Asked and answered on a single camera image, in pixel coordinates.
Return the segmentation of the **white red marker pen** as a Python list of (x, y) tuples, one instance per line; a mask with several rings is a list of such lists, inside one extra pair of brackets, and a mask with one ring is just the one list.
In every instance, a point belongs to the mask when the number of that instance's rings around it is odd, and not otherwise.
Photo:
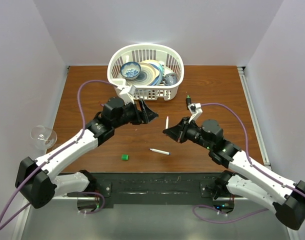
[(169, 116), (166, 116), (166, 120), (165, 120), (165, 129), (169, 128)]

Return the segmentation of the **white blue marker pen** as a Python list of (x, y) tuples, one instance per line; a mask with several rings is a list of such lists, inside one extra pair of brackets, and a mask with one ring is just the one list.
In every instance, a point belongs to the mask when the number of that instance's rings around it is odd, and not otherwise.
[(154, 153), (159, 153), (159, 154), (163, 154), (163, 155), (167, 155), (167, 156), (169, 156), (171, 154), (168, 151), (159, 150), (159, 149), (155, 149), (155, 148), (149, 148), (149, 150), (154, 152)]

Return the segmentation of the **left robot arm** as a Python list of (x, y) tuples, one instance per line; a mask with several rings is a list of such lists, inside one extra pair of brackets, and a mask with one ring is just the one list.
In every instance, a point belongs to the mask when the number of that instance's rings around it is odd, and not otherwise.
[(96, 180), (89, 172), (80, 170), (61, 175), (62, 170), (113, 137), (117, 128), (126, 124), (148, 124), (158, 116), (143, 99), (136, 104), (111, 97), (76, 136), (48, 154), (36, 159), (24, 158), (19, 164), (15, 187), (36, 209), (63, 194), (81, 192), (91, 196), (96, 191)]

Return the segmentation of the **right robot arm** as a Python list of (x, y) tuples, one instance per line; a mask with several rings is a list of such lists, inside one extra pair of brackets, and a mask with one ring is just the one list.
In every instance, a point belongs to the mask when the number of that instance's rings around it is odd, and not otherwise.
[(187, 140), (206, 148), (209, 157), (226, 170), (216, 180), (215, 191), (251, 200), (275, 214), (286, 227), (299, 230), (305, 220), (305, 182), (294, 182), (261, 165), (247, 153), (224, 138), (216, 120), (205, 120), (198, 126), (184, 117), (163, 133), (178, 143)]

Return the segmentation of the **green pen cap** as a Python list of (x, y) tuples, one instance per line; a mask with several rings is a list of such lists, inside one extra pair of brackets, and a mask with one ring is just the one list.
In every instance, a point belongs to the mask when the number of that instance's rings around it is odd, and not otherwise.
[(127, 161), (129, 159), (129, 156), (127, 155), (127, 154), (123, 154), (122, 156), (121, 156), (121, 160), (122, 161)]

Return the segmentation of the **black green highlighter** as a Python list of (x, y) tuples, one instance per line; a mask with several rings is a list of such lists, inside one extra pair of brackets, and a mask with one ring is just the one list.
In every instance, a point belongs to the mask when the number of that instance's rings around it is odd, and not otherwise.
[(189, 94), (187, 95), (187, 97), (185, 99), (185, 102), (186, 102), (186, 108), (189, 110), (190, 109), (190, 105), (192, 104), (192, 99), (191, 99)]

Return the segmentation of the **grey patterned mug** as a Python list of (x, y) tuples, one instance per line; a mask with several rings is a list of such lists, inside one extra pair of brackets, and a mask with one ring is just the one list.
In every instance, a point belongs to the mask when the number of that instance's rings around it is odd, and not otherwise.
[(168, 73), (163, 78), (161, 83), (165, 86), (172, 86), (178, 82), (177, 75), (175, 73)]

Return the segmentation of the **beige swirl plate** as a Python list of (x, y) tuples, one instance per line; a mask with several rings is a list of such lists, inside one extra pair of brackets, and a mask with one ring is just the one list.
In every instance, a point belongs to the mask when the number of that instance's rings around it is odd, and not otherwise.
[(133, 85), (138, 86), (152, 86), (155, 78), (158, 76), (158, 69), (150, 63), (139, 63), (141, 72), (134, 80), (128, 80)]

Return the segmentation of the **blue white porcelain bowl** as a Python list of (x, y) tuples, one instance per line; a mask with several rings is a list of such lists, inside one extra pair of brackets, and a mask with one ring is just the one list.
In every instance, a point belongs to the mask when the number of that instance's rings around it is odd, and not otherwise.
[(141, 72), (141, 65), (134, 61), (129, 61), (123, 64), (120, 68), (120, 74), (127, 80), (136, 79)]

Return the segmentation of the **blue rimmed plate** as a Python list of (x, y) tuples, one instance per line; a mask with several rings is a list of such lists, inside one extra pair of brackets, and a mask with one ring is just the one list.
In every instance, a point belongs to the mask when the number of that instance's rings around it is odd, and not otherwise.
[(150, 60), (150, 64), (153, 65), (154, 67), (157, 67), (157, 69), (158, 69), (158, 76), (155, 78), (155, 80), (153, 81), (153, 83), (151, 85), (152, 86), (158, 86), (163, 80), (164, 67), (157, 60)]

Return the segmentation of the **white plastic dish basket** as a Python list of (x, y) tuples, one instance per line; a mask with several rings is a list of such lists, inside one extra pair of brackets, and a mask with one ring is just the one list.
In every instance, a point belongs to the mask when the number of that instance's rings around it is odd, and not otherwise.
[(107, 79), (115, 85), (136, 87), (136, 100), (172, 100), (184, 79), (184, 63), (172, 48), (138, 43), (119, 49), (111, 57)]

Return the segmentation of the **clear wine glass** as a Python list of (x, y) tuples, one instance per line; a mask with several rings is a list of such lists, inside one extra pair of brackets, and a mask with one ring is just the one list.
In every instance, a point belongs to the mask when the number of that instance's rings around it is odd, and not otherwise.
[(55, 145), (58, 137), (53, 129), (38, 125), (30, 131), (30, 138), (39, 150), (48, 150)]

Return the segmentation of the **aluminium frame rail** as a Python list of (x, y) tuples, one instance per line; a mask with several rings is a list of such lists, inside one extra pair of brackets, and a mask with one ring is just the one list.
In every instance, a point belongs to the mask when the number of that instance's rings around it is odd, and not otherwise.
[(254, 131), (255, 131), (255, 134), (256, 134), (256, 138), (257, 138), (257, 142), (258, 142), (258, 145), (259, 145), (260, 153), (261, 153), (261, 156), (262, 156), (263, 165), (266, 168), (271, 170), (272, 169), (271, 168), (271, 163), (270, 163), (267, 151), (266, 151), (266, 146), (265, 146), (265, 143), (264, 143), (264, 140), (263, 140), (262, 132), (261, 132), (261, 129), (260, 129), (260, 126), (259, 126), (258, 118), (257, 118), (256, 112), (255, 112), (255, 108), (254, 108), (253, 101), (252, 101), (252, 98), (251, 98), (251, 94), (250, 94), (250, 91), (249, 91), (248, 82), (247, 82), (246, 75), (245, 75), (245, 67), (244, 66), (237, 66), (236, 68), (237, 68), (237, 71), (238, 71), (238, 74), (239, 74), (241, 85), (242, 85), (244, 95), (245, 95), (245, 98), (246, 98), (246, 102), (247, 102), (247, 105), (248, 105), (250, 117), (251, 117), (251, 120), (252, 120), (252, 124), (253, 124)]

